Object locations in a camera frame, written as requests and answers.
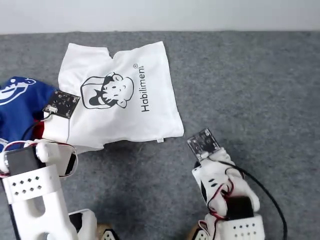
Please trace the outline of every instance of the white t-shirt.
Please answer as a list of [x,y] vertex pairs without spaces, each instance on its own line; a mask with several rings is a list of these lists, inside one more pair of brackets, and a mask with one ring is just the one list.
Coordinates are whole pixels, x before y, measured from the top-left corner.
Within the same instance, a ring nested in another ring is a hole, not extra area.
[[184,134],[162,41],[117,52],[70,43],[59,88],[81,97],[69,119],[53,115],[43,138],[100,150],[119,140],[144,142]]

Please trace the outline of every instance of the clothing tag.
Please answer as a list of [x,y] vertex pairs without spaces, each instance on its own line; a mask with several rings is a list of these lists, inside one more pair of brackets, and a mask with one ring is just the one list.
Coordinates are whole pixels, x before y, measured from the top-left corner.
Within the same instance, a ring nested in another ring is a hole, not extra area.
[[158,138],[158,139],[156,140],[156,142],[157,142],[158,144],[163,143],[164,141],[165,141],[165,140],[164,140],[163,137]]

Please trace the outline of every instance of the white wire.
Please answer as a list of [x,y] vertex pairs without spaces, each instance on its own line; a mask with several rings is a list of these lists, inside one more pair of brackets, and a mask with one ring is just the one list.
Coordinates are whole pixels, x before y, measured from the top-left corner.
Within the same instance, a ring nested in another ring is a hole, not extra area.
[[28,143],[28,142],[27,141],[22,141],[22,140],[9,142],[7,145],[5,145],[3,147],[2,152],[4,152],[8,147],[10,147],[10,146],[12,146],[14,144],[26,144],[26,143]]

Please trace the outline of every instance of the white print on blue shirt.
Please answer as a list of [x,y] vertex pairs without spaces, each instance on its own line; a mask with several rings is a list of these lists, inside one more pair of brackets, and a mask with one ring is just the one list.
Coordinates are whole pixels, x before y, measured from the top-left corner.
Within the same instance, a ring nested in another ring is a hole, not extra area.
[[0,105],[10,103],[18,96],[26,92],[29,85],[35,84],[36,81],[31,78],[15,79],[10,80],[12,84],[6,86],[4,89],[0,89]]

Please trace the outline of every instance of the white plastic bracket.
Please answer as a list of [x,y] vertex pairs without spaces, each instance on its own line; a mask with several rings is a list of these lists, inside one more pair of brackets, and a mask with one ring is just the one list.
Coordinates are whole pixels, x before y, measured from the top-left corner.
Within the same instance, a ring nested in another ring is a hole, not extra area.
[[[47,233],[55,240],[78,240],[69,219],[56,165],[3,179],[21,240],[38,240]],[[35,198],[42,196],[45,212],[37,210]]]

